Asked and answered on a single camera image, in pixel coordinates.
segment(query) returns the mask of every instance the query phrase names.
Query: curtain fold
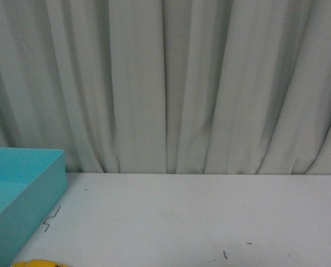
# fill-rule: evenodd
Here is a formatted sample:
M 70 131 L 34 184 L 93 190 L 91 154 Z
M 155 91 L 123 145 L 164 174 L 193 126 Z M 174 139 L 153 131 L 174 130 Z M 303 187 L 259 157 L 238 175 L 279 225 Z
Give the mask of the curtain fold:
M 331 1 L 0 0 L 0 146 L 67 171 L 331 174 Z

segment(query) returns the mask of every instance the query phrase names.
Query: curtain pleat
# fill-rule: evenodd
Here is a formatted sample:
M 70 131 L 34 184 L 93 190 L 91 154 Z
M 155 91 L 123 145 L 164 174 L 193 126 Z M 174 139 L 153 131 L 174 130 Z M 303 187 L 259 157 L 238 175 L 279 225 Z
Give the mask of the curtain pleat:
M 331 1 L 0 0 L 0 146 L 67 171 L 331 174 Z
M 110 34 L 120 171 L 166 173 L 161 1 L 111 0 Z

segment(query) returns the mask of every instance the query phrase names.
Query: yellow toy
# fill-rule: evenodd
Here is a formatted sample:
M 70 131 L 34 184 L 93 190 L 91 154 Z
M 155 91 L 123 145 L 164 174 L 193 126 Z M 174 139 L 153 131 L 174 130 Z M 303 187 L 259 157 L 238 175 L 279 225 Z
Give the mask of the yellow toy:
M 63 264 L 53 263 L 48 260 L 30 260 L 29 262 L 20 261 L 11 265 L 11 267 L 67 267 Z

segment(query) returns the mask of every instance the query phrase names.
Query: fabric backdrop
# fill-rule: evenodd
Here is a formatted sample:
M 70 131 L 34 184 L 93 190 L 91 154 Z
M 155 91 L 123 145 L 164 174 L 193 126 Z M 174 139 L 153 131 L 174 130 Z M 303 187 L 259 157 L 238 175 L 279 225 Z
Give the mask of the fabric backdrop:
M 0 1 L 0 146 L 76 172 L 331 174 L 331 0 Z

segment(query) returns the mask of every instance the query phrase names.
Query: scratch mark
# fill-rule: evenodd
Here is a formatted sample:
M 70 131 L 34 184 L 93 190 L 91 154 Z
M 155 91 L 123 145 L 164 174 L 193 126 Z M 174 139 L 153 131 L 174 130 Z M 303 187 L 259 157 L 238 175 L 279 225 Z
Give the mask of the scratch mark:
M 49 219 L 49 218 L 55 218 L 55 216 L 58 214 L 59 212 L 59 209 L 61 208 L 61 205 L 59 206 L 58 210 L 56 211 L 56 213 L 53 215 L 53 216 L 49 216 L 45 219 L 45 221 L 43 222 L 44 225 L 47 225 L 47 228 L 45 229 L 44 233 L 48 230 L 50 224 L 47 224 L 46 221 Z

